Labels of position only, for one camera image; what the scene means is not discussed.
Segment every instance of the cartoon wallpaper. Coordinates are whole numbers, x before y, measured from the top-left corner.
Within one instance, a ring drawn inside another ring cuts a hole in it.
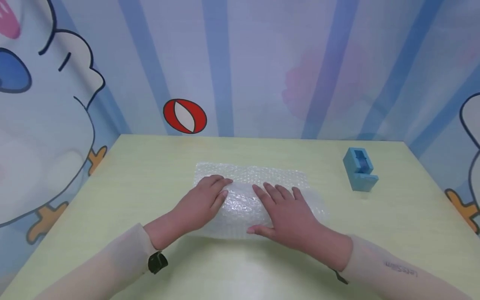
[[[0,293],[118,136],[404,141],[480,236],[477,0],[0,0]]]

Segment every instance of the table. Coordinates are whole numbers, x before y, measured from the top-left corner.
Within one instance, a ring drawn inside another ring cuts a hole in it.
[[[342,158],[366,148],[379,181],[351,190]],[[122,135],[1,300],[32,299],[137,222],[171,209],[197,162],[297,169],[322,195],[330,226],[387,248],[480,299],[480,240],[403,142]],[[184,237],[169,267],[114,299],[377,299],[272,242]]]

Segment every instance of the sleeve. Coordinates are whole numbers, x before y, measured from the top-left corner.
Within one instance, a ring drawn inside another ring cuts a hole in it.
[[[339,274],[346,280],[370,287],[385,300],[471,300],[434,275],[393,256],[387,250],[350,236],[353,251]]]
[[[148,259],[155,252],[142,225],[137,224],[35,300],[110,299],[148,270]]]

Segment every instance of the black watch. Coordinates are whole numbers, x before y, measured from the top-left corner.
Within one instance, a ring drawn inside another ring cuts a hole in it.
[[[152,254],[148,259],[148,270],[153,274],[157,274],[161,269],[168,266],[168,261],[162,252],[158,251]]]

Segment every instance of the orange cartoon foot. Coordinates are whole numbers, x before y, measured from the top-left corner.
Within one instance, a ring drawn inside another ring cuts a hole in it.
[[[90,149],[90,153],[88,154],[88,160],[92,165],[88,170],[88,176],[91,176],[93,174],[96,167],[98,167],[102,159],[105,157],[105,154],[107,154],[107,146],[101,147],[97,153],[95,153],[93,149]]]
[[[64,202],[57,208],[53,208],[49,204],[39,208],[36,211],[36,215],[40,220],[33,224],[28,230],[27,242],[33,245],[40,236],[46,235],[52,228],[53,224],[59,219],[60,215],[65,211],[67,206],[68,203]]]
[[[476,234],[479,234],[480,228],[477,223],[473,221],[473,218],[480,214],[478,206],[475,203],[463,204],[458,194],[452,189],[446,189],[445,195],[447,195],[450,202],[455,206],[470,228],[472,228]]]

